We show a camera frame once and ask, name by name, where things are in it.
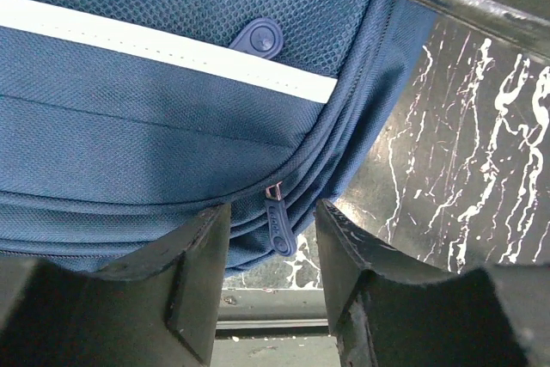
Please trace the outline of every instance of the black marble with white veins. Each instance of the black marble with white veins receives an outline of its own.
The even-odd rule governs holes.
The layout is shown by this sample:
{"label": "black marble with white veins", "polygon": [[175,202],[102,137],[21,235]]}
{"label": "black marble with white veins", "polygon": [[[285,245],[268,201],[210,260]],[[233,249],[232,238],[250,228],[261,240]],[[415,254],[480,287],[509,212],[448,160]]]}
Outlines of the black marble with white veins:
{"label": "black marble with white veins", "polygon": [[[337,206],[448,271],[550,261],[549,95],[548,63],[440,18]],[[225,287],[321,288],[313,226],[298,242]]]}

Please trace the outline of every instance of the white strip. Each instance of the white strip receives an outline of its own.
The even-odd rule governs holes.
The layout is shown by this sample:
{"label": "white strip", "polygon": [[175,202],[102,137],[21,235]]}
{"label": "white strip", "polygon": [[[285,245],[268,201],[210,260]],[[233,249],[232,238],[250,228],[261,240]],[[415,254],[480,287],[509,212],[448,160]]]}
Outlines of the white strip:
{"label": "white strip", "polygon": [[0,26],[97,46],[327,103],[336,79],[123,21],[30,0],[0,0]]}

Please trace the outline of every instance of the blue plastic tab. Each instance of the blue plastic tab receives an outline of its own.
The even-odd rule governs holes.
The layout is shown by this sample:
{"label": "blue plastic tab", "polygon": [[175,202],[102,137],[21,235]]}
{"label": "blue plastic tab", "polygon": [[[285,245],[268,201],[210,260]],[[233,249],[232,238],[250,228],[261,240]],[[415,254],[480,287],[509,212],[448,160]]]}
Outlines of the blue plastic tab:
{"label": "blue plastic tab", "polygon": [[278,254],[290,257],[297,251],[296,238],[292,232],[286,205],[283,200],[266,199],[269,239]]}
{"label": "blue plastic tab", "polygon": [[275,58],[283,49],[283,31],[268,17],[254,19],[231,42],[229,49],[264,59]]}

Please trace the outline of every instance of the zipper pull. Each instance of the zipper pull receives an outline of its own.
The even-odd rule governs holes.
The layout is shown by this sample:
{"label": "zipper pull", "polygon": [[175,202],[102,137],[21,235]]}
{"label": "zipper pull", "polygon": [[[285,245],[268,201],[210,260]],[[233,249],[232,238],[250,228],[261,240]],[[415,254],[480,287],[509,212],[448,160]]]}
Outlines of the zipper pull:
{"label": "zipper pull", "polygon": [[298,250],[296,238],[292,232],[286,204],[281,193],[281,184],[266,189],[266,211],[269,224],[269,239],[273,249],[284,257],[294,255]]}

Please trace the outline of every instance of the blue bag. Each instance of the blue bag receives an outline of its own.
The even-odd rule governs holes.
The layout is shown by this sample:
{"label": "blue bag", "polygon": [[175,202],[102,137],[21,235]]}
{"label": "blue bag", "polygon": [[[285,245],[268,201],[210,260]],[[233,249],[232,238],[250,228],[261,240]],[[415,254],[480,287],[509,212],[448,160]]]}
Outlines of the blue bag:
{"label": "blue bag", "polygon": [[[0,254],[95,271],[226,202],[227,275],[292,254],[287,229],[345,189],[433,17],[407,0],[0,0]],[[258,18],[282,38],[228,49]]]}

